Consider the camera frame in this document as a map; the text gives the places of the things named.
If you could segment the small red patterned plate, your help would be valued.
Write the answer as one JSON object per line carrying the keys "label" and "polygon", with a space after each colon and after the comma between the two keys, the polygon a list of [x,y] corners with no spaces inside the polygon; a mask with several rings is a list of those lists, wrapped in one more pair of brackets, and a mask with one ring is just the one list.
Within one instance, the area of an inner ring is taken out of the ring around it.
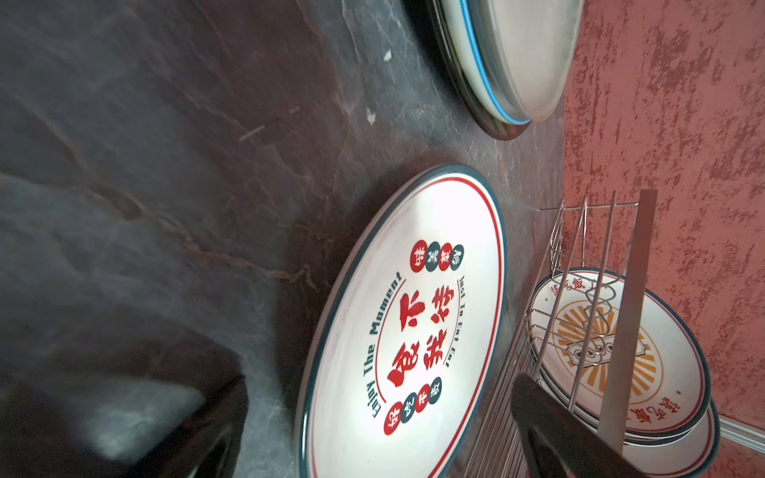
{"label": "small red patterned plate", "polygon": [[630,297],[618,274],[575,268],[543,279],[526,332],[534,372],[594,427],[623,398],[630,440],[669,440],[709,408],[709,370],[689,326],[651,291]]}

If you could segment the plain grey white plate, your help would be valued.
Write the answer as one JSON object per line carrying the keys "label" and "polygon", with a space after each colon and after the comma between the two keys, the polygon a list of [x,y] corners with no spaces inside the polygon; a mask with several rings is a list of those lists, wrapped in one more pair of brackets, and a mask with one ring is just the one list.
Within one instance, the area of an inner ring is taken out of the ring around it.
{"label": "plain grey white plate", "polygon": [[463,1],[491,107],[506,123],[544,121],[563,96],[585,3]]}

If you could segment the dark striped rim plate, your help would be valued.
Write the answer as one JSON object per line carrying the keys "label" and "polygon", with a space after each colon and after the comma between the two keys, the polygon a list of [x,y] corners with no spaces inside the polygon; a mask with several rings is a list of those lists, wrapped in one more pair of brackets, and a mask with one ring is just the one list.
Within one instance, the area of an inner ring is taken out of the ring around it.
{"label": "dark striped rim plate", "polygon": [[444,63],[446,71],[448,71],[448,78],[450,78],[454,89],[458,92],[462,103],[467,107],[470,115],[490,137],[498,139],[498,141],[512,141],[512,139],[522,135],[528,129],[529,121],[524,123],[524,125],[503,123],[503,121],[495,119],[485,107],[480,105],[478,97],[472,92],[458,62],[456,49],[449,35],[441,2],[426,1],[424,4],[428,6],[428,14],[430,14],[435,41],[440,51],[440,58]]}

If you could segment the floral white plate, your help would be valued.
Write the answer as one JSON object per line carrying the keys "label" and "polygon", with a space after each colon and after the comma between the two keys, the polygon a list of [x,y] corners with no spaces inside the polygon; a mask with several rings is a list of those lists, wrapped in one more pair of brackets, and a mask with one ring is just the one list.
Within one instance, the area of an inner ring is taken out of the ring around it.
{"label": "floral white plate", "polygon": [[499,203],[467,165],[374,216],[316,330],[296,413],[300,477],[442,477],[494,355],[506,288]]}

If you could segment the white watermelon pattern plate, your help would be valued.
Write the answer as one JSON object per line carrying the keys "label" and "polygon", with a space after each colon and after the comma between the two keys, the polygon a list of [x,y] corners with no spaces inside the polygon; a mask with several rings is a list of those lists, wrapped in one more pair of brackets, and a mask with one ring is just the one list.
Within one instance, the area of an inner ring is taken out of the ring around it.
{"label": "white watermelon pattern plate", "polygon": [[492,86],[480,52],[475,27],[465,0],[446,0],[440,2],[446,20],[449,37],[452,39],[460,69],[478,102],[491,117],[507,125],[527,125],[530,119],[524,118],[509,106],[500,102],[496,89]]}

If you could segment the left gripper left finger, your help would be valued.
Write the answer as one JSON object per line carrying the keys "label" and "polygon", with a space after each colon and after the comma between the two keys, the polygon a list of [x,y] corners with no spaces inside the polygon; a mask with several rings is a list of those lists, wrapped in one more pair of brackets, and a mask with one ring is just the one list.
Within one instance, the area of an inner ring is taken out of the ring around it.
{"label": "left gripper left finger", "polygon": [[241,374],[209,340],[1,344],[1,474],[126,477]]}

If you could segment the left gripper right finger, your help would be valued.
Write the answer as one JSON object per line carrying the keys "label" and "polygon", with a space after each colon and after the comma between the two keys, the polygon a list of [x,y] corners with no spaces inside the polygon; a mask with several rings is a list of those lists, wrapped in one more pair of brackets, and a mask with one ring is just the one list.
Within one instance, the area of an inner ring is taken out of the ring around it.
{"label": "left gripper right finger", "polygon": [[527,374],[512,386],[511,412],[532,477],[641,477]]}

